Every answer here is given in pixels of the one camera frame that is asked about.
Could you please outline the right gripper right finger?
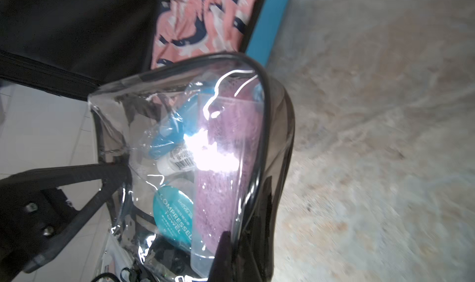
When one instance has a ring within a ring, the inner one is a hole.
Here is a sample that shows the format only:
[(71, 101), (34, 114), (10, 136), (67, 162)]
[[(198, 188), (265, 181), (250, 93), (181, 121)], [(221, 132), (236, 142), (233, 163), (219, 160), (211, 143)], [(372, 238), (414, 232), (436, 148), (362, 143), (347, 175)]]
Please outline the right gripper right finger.
[(210, 282), (270, 282), (274, 270), (275, 219), (271, 196), (261, 199), (237, 244), (229, 231), (221, 235)]

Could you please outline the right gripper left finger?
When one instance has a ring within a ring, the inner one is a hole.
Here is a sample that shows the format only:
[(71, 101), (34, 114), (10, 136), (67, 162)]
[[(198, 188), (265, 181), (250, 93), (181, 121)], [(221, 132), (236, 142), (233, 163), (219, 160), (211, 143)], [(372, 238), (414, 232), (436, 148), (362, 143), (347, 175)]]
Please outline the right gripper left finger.
[[(100, 191), (75, 209), (61, 187), (94, 180)], [(1, 273), (32, 273), (54, 260), (130, 182), (131, 170), (118, 163), (33, 169), (1, 180)]]

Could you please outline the clear black-trimmed toiletry pouch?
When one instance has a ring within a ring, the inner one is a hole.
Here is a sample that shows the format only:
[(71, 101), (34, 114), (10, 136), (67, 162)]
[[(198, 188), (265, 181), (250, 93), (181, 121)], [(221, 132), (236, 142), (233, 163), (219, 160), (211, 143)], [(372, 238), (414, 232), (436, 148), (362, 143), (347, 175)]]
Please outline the clear black-trimmed toiletry pouch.
[(205, 55), (89, 96), (98, 159), (131, 182), (108, 204), (125, 282), (209, 282), (221, 235), (237, 244), (261, 199), (273, 218), (293, 150), (284, 86), (238, 53)]

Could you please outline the pink navy patterned garment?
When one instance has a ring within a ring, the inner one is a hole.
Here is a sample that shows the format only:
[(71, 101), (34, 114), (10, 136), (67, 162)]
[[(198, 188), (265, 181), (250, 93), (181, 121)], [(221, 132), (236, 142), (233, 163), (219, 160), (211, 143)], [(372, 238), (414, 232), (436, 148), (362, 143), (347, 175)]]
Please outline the pink navy patterned garment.
[(257, 0), (169, 0), (159, 6), (151, 69), (192, 57), (237, 52)]

